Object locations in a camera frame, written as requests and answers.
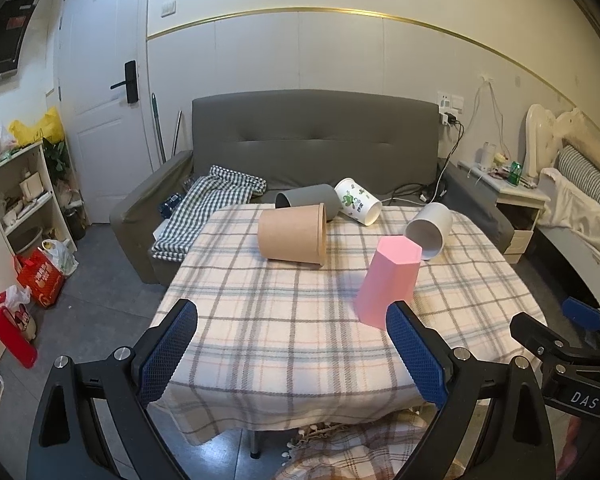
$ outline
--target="screw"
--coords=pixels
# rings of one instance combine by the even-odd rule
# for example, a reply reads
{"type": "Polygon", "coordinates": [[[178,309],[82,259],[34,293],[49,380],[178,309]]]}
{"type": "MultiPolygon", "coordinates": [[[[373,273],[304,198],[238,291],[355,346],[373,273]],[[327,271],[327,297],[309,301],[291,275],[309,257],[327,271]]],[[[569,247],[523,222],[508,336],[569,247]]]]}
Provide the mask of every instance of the screw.
{"type": "Polygon", "coordinates": [[[54,361],[54,366],[56,368],[64,368],[69,362],[69,358],[66,355],[61,355],[58,359],[54,361]]]}
{"type": "Polygon", "coordinates": [[[529,361],[523,358],[522,355],[516,356],[516,358],[513,359],[513,362],[515,362],[518,368],[522,368],[523,370],[529,366],[529,361]]]}
{"type": "Polygon", "coordinates": [[[126,346],[122,346],[118,348],[115,352],[113,352],[113,357],[115,357],[118,361],[124,361],[130,355],[131,350],[126,346]]]}
{"type": "Polygon", "coordinates": [[[461,361],[467,361],[467,359],[471,357],[471,352],[466,348],[459,346],[458,348],[454,348],[454,356],[461,361]]]}

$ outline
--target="striped pillow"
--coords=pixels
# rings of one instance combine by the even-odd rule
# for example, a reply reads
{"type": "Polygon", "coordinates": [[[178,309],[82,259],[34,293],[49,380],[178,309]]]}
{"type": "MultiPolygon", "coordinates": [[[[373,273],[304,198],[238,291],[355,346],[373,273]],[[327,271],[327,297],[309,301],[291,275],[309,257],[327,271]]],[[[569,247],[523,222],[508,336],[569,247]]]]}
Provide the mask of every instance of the striped pillow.
{"type": "Polygon", "coordinates": [[[560,152],[558,171],[600,204],[600,171],[570,144],[560,152]]]}

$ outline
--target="white bedsheet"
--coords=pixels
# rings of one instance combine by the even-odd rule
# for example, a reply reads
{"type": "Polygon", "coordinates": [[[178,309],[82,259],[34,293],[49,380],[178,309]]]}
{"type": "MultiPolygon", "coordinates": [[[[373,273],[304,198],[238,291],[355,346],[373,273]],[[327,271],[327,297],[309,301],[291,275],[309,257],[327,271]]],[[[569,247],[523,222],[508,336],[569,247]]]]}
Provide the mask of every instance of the white bedsheet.
{"type": "Polygon", "coordinates": [[[600,204],[555,168],[544,168],[540,172],[538,187],[551,197],[538,224],[570,228],[587,243],[600,262],[600,204]]]}

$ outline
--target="nightstand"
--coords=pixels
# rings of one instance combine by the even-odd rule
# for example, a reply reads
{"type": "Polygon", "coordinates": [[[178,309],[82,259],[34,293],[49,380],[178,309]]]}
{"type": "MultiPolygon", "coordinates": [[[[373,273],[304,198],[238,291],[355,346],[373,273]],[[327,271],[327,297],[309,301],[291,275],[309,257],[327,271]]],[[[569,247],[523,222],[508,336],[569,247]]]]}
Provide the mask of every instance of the nightstand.
{"type": "Polygon", "coordinates": [[[529,245],[544,204],[551,199],[537,188],[528,189],[522,184],[513,186],[506,180],[489,176],[477,164],[459,162],[458,168],[466,172],[467,178],[495,203],[513,225],[513,239],[504,251],[504,258],[510,264],[516,264],[529,245]]]}

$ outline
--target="white ceramic cup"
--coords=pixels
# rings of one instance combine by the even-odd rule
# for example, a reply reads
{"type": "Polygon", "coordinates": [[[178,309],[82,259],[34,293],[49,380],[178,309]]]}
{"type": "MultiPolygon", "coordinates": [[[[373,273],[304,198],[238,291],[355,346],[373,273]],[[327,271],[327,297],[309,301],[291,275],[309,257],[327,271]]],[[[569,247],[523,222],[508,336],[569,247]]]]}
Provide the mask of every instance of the white ceramic cup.
{"type": "Polygon", "coordinates": [[[378,220],[382,203],[352,178],[343,178],[335,187],[340,199],[340,211],[363,225],[378,220]]]}
{"type": "Polygon", "coordinates": [[[424,206],[404,229],[404,235],[422,247],[422,259],[438,256],[451,231],[453,218],[445,205],[432,202],[424,206]]]}

